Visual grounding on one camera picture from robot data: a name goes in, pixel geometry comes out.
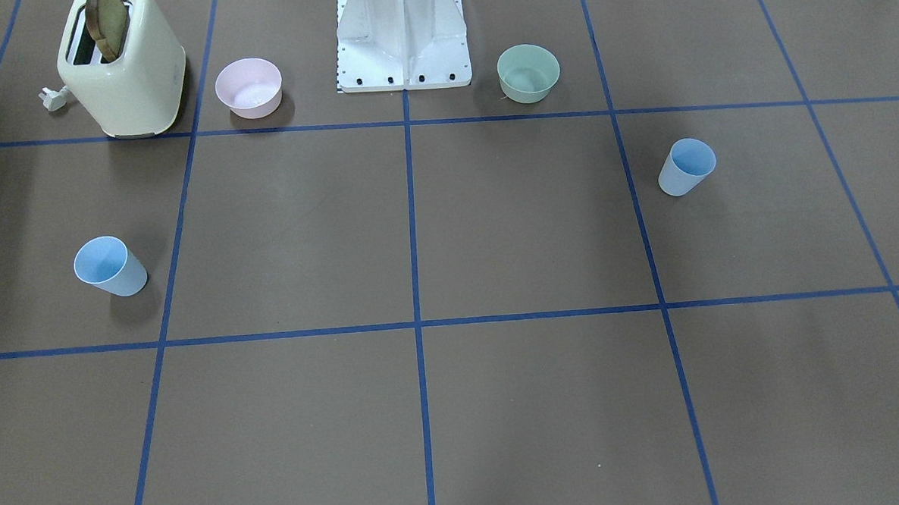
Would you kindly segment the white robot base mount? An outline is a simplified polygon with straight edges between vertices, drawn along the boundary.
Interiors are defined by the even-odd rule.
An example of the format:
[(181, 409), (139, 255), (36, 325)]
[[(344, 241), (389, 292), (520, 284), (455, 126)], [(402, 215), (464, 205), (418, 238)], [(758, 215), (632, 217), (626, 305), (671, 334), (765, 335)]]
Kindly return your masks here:
[(336, 88), (346, 94), (469, 86), (463, 0), (336, 0)]

